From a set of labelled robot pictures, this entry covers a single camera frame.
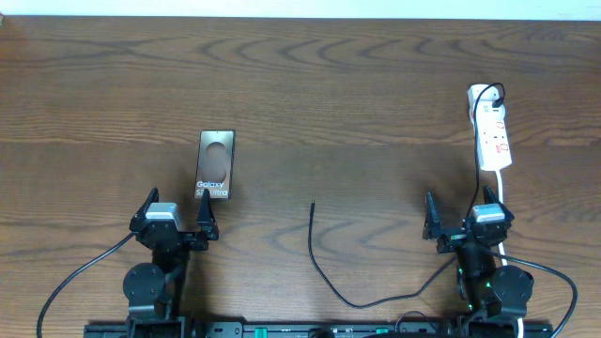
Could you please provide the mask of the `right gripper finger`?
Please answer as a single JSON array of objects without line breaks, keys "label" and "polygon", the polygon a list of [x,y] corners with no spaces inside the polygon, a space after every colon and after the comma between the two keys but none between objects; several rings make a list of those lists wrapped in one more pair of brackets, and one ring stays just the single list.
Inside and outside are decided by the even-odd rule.
[{"label": "right gripper finger", "polygon": [[493,192],[492,188],[488,185],[483,187],[484,201],[487,205],[497,204],[502,205],[500,198]]},{"label": "right gripper finger", "polygon": [[436,208],[435,201],[430,192],[425,196],[426,214],[424,220],[425,231],[439,231],[441,229],[441,220]]}]

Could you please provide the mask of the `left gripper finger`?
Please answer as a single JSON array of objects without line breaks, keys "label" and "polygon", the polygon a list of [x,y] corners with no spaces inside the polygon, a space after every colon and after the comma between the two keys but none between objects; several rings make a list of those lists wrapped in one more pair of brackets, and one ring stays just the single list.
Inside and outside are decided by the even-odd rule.
[{"label": "left gripper finger", "polygon": [[217,232],[217,222],[211,209],[210,191],[208,189],[202,191],[196,224],[206,233]]},{"label": "left gripper finger", "polygon": [[149,207],[153,204],[159,201],[159,190],[157,187],[154,187],[149,195],[146,198],[146,201],[140,206],[140,208],[136,211],[136,213],[134,214],[134,219],[136,221],[138,220],[142,220],[146,217],[146,212],[148,211]]}]

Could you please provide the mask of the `bronze Galaxy smartphone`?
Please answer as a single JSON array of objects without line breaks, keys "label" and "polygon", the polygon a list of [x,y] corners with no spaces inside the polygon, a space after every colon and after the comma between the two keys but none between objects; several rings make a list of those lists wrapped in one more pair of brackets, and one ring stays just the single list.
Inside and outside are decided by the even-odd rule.
[{"label": "bronze Galaxy smartphone", "polygon": [[211,199],[227,201],[232,193],[236,132],[202,130],[194,184],[194,198],[208,190]]}]

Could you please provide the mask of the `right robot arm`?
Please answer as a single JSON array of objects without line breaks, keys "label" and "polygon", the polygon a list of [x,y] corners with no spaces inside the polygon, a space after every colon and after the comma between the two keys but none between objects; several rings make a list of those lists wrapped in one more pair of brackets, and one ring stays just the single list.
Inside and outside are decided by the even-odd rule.
[{"label": "right robot arm", "polygon": [[431,193],[425,197],[424,239],[437,242],[437,252],[454,254],[458,285],[469,311],[449,330],[464,337],[511,337],[519,334],[518,320],[527,314],[533,277],[516,266],[499,266],[493,247],[507,239],[513,213],[489,187],[485,202],[471,209],[458,227],[442,224]]}]

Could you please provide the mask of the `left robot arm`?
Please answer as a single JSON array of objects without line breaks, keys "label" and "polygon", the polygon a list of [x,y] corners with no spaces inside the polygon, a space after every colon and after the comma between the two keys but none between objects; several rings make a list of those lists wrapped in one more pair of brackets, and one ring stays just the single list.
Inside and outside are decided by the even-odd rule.
[{"label": "left robot arm", "polygon": [[201,323],[180,311],[192,252],[208,249],[219,238],[210,206],[210,191],[203,190],[197,231],[184,231],[177,204],[162,203],[157,188],[132,216],[131,234],[152,253],[152,261],[131,268],[123,280],[129,301],[128,337],[201,337]]}]

